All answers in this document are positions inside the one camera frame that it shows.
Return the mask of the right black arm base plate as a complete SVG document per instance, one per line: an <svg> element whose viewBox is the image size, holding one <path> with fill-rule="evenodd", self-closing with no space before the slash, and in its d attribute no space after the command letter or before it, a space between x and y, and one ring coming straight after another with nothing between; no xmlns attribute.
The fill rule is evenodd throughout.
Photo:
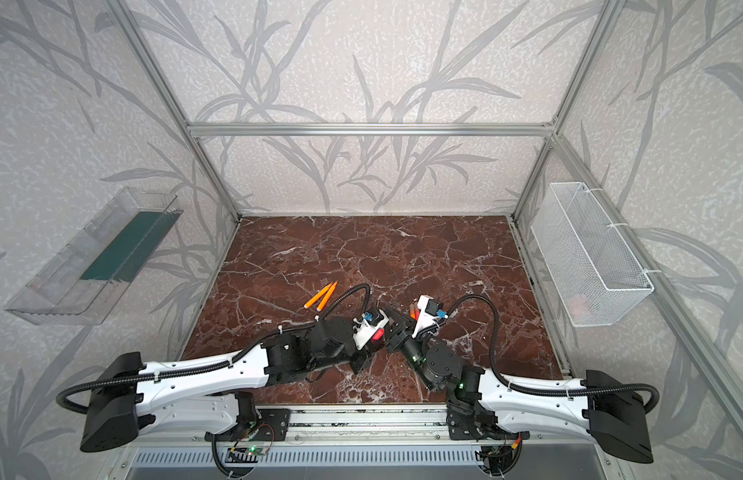
<svg viewBox="0 0 743 480"><path fill-rule="evenodd" d="M501 429L495 413L479 408L465 412L447 406L447 427L451 440L507 440L511 433Z"/></svg>

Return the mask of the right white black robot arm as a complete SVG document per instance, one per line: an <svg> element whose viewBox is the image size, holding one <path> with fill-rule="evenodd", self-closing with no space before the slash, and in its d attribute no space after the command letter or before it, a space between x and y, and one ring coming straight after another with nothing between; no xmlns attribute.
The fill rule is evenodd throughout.
<svg viewBox="0 0 743 480"><path fill-rule="evenodd" d="M439 338L419 340L415 322L391 308L385 345L401 352L425 387L445 392L453 440L526 440L531 434L591 441L625 461L651 464L653 452L641 387L597 370L583 379L497 377L469 365Z"/></svg>

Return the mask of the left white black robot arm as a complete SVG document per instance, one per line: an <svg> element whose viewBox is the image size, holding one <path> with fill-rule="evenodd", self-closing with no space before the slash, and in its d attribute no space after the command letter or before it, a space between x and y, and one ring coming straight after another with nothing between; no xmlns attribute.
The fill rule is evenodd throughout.
<svg viewBox="0 0 743 480"><path fill-rule="evenodd" d="M335 365L362 371L383 345L387 322L371 312L318 320L248 349L189 361L143 362L138 352L123 354L77 388L90 396L80 448L107 451L175 428L240 437L259 420L253 390L302 382Z"/></svg>

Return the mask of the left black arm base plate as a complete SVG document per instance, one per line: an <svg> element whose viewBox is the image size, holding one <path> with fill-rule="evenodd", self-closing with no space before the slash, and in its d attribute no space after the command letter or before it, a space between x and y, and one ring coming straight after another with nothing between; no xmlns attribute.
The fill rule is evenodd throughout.
<svg viewBox="0 0 743 480"><path fill-rule="evenodd" d="M290 427L291 410L288 408L266 408L259 410L258 414L260 417L257 421L239 420L236 425L222 434L213 435L207 432L205 440L212 441L214 438L217 439L217 442L283 442L286 440Z"/></svg>

